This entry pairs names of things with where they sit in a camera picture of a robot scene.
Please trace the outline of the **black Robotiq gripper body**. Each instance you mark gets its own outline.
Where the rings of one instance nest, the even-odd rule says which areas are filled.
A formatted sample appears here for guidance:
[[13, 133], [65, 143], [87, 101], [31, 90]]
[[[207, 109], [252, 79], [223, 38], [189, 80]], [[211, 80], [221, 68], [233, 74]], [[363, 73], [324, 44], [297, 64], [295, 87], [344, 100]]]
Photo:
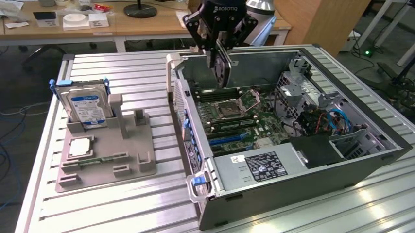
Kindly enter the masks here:
[[[216, 40], [220, 32], [227, 34], [229, 17], [243, 18], [248, 15], [244, 0], [203, 0], [197, 12], [201, 13], [203, 21]], [[220, 40], [223, 47], [225, 34]]]

